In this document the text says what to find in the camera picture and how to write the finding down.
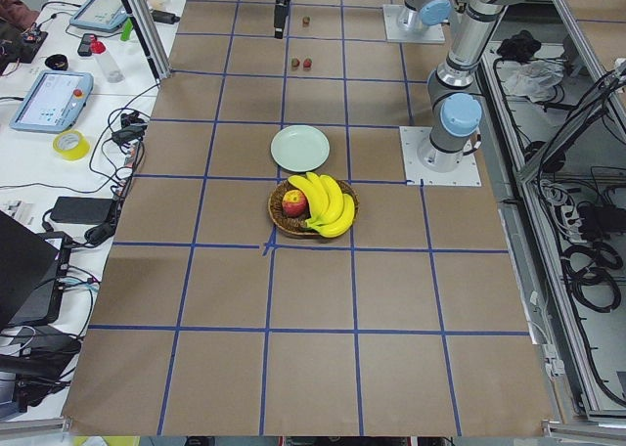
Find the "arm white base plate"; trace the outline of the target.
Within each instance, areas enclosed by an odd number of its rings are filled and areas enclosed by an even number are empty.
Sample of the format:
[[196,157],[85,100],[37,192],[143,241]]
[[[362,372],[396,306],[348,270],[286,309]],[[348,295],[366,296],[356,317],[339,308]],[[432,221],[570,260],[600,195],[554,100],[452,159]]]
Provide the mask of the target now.
[[428,16],[404,5],[384,5],[383,22],[387,42],[443,44],[445,35],[442,17]]
[[473,144],[466,140],[457,153],[442,153],[430,142],[430,127],[399,128],[405,180],[415,186],[480,187]]

